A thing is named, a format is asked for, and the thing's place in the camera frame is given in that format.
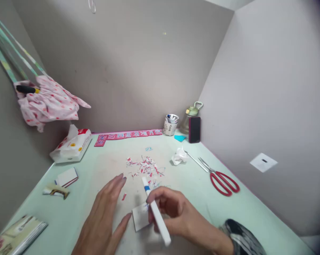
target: red scissors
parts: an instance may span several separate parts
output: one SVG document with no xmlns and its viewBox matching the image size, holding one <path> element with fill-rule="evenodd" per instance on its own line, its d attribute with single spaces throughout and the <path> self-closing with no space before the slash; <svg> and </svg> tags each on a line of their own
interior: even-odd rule
<svg viewBox="0 0 320 255">
<path fill-rule="evenodd" d="M 238 192 L 240 191 L 239 185 L 238 185 L 231 177 L 229 177 L 228 175 L 226 175 L 226 174 L 224 174 L 224 173 L 222 173 L 222 172 L 217 172 L 217 171 L 213 170 L 212 168 L 209 167 L 209 165 L 208 165 L 202 158 L 199 158 L 199 159 L 200 159 L 201 163 L 204 164 L 205 167 L 207 167 L 207 169 L 209 170 L 209 172 L 210 172 L 210 175 L 209 175 L 209 176 L 210 176 L 210 180 L 211 180 L 213 186 L 214 186 L 214 187 L 217 189 L 217 191 L 219 191 L 222 195 L 227 196 L 227 197 L 230 197 L 230 196 L 232 195 L 232 191 L 233 191 L 234 193 L 238 193 Z M 224 178 L 224 176 L 225 176 L 226 178 L 228 178 L 231 182 L 233 182 L 233 184 L 235 185 L 235 188 Z M 224 183 L 227 184 L 227 186 L 229 186 L 229 187 L 231 188 L 232 191 L 230 191 L 230 190 L 221 182 L 221 180 L 219 180 L 219 178 L 222 179 L 222 180 L 224 181 Z M 220 189 L 217 187 L 217 185 L 214 183 L 213 179 L 216 180 L 216 181 L 224 188 L 224 190 L 225 190 L 227 193 L 225 193 L 225 192 L 223 192 L 222 190 L 220 190 Z"/>
</svg>

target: right hand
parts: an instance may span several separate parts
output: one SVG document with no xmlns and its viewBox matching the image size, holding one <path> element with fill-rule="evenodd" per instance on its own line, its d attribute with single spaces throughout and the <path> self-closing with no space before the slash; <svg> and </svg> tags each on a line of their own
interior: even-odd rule
<svg viewBox="0 0 320 255">
<path fill-rule="evenodd" d="M 170 216 L 170 219 L 164 219 L 169 234 L 182 236 L 218 255 L 234 254 L 232 240 L 210 224 L 181 192 L 159 187 L 150 192 L 146 202 L 150 204 L 154 200 L 160 212 Z M 154 230 L 159 232 L 151 207 L 148 220 L 154 222 Z"/>
</svg>

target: green strap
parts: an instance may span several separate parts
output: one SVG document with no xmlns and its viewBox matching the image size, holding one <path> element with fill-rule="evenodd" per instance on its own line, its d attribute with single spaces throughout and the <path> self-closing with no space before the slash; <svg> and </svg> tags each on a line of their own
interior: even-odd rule
<svg viewBox="0 0 320 255">
<path fill-rule="evenodd" d="M 1 51 L 0 51 L 0 62 L 3 65 L 3 67 L 4 67 L 5 71 L 7 72 L 8 76 L 10 77 L 11 81 L 13 83 L 17 82 L 17 79 L 16 79 L 15 75 L 13 74 L 9 64 L 7 63 L 5 57 L 3 56 L 3 53 L 1 53 Z"/>
<path fill-rule="evenodd" d="M 23 56 L 17 51 L 17 49 L 15 48 L 15 46 L 12 44 L 12 42 L 9 40 L 9 38 L 6 36 L 6 34 L 3 32 L 3 30 L 0 28 L 0 36 L 5 39 L 5 41 L 7 41 L 11 47 L 14 49 L 14 51 L 17 53 L 17 55 L 21 58 L 21 60 L 24 62 L 24 64 L 30 69 L 30 71 L 35 75 L 38 76 L 38 74 L 35 72 L 35 70 L 31 67 L 31 65 L 29 64 L 29 62 L 26 61 L 25 58 L 23 58 Z"/>
<path fill-rule="evenodd" d="M 6 26 L 4 26 L 4 24 L 1 21 L 0 21 L 0 25 L 12 37 L 12 39 L 16 42 L 16 44 L 19 46 L 19 48 L 25 53 L 25 55 L 30 59 L 30 61 L 35 64 L 35 66 L 42 72 L 42 74 L 44 74 L 45 76 L 48 77 L 47 73 L 43 70 L 43 68 L 41 68 L 41 66 L 36 62 L 36 60 L 23 48 L 23 46 L 21 46 L 21 44 L 14 38 L 14 36 L 10 33 L 10 31 L 6 28 Z"/>
<path fill-rule="evenodd" d="M 21 77 L 23 80 L 28 80 L 28 76 L 25 74 L 23 69 L 20 67 L 20 65 L 16 62 L 15 58 L 12 56 L 11 52 L 5 48 L 5 44 L 3 42 L 3 38 L 0 36 L 0 48 L 4 53 L 7 53 L 11 63 L 15 66 L 15 68 L 19 71 L 21 74 Z"/>
</svg>

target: phone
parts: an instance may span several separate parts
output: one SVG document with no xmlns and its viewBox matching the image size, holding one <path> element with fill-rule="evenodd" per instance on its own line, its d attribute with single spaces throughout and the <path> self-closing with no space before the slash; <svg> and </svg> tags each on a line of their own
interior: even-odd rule
<svg viewBox="0 0 320 255">
<path fill-rule="evenodd" d="M 200 117 L 189 118 L 189 136 L 188 136 L 189 143 L 200 142 L 200 127 L 201 127 Z"/>
</svg>

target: sleeve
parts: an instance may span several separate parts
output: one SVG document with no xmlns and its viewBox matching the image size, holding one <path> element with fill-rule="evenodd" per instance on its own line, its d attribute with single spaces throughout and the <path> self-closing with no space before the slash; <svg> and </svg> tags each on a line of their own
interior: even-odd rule
<svg viewBox="0 0 320 255">
<path fill-rule="evenodd" d="M 234 255 L 266 255 L 252 232 L 235 220 L 226 220 L 219 229 L 232 239 Z"/>
</svg>

